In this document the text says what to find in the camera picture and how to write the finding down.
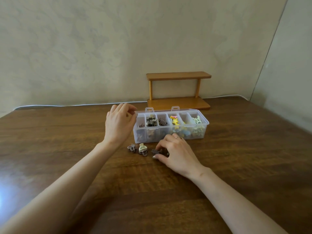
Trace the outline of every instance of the person's left hand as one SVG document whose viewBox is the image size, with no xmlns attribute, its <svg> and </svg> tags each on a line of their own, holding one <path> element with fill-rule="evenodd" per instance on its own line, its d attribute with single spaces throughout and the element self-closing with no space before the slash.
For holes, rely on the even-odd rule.
<svg viewBox="0 0 312 234">
<path fill-rule="evenodd" d="M 118 149 L 125 142 L 136 122 L 135 110 L 128 103 L 112 106 L 106 116 L 104 144 Z"/>
</svg>

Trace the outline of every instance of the clear plastic container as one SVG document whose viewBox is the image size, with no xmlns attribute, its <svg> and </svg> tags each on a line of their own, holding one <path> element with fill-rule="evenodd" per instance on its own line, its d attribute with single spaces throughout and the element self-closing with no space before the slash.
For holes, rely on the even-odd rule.
<svg viewBox="0 0 312 234">
<path fill-rule="evenodd" d="M 146 108 L 145 111 L 138 111 L 137 121 L 133 128 L 135 143 L 159 142 L 166 134 L 177 133 L 184 139 L 204 138 L 209 121 L 196 109 L 180 110 L 179 107 L 172 107 L 171 111 L 154 111 L 153 108 Z M 172 125 L 170 116 L 178 119 L 179 125 Z M 196 124 L 192 118 L 199 116 L 201 123 Z M 148 126 L 147 119 L 157 119 L 157 126 Z"/>
</svg>

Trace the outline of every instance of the forearm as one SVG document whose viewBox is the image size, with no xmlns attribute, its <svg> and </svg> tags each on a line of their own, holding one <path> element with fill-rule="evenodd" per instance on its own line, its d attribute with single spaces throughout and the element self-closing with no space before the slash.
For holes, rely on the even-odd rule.
<svg viewBox="0 0 312 234">
<path fill-rule="evenodd" d="M 1 233 L 57 233 L 114 149 L 98 144 L 88 155 L 13 216 Z"/>
<path fill-rule="evenodd" d="M 217 209 L 233 233 L 286 233 L 209 168 L 190 178 Z"/>
</svg>

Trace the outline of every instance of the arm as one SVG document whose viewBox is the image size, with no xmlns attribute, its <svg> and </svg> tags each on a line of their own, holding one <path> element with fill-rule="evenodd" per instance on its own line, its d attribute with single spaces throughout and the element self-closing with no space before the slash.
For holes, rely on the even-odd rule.
<svg viewBox="0 0 312 234">
<path fill-rule="evenodd" d="M 169 157 L 153 158 L 195 183 L 219 212 L 233 233 L 286 233 L 270 217 L 200 164 L 191 147 L 177 134 L 166 135 L 156 150 L 168 149 Z"/>
<path fill-rule="evenodd" d="M 58 233 L 105 162 L 129 136 L 136 121 L 129 113 L 134 110 L 129 104 L 113 105 L 104 140 L 4 224 L 0 233 Z"/>
</svg>

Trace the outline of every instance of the wall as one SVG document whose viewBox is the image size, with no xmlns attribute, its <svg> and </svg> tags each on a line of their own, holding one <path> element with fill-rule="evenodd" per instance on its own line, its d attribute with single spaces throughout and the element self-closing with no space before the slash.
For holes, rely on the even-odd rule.
<svg viewBox="0 0 312 234">
<path fill-rule="evenodd" d="M 312 132 L 312 0 L 288 0 L 251 101 Z"/>
<path fill-rule="evenodd" d="M 0 111 L 147 100 L 146 73 L 206 71 L 250 98 L 286 0 L 0 0 Z M 156 82 L 190 96 L 195 80 Z"/>
</svg>

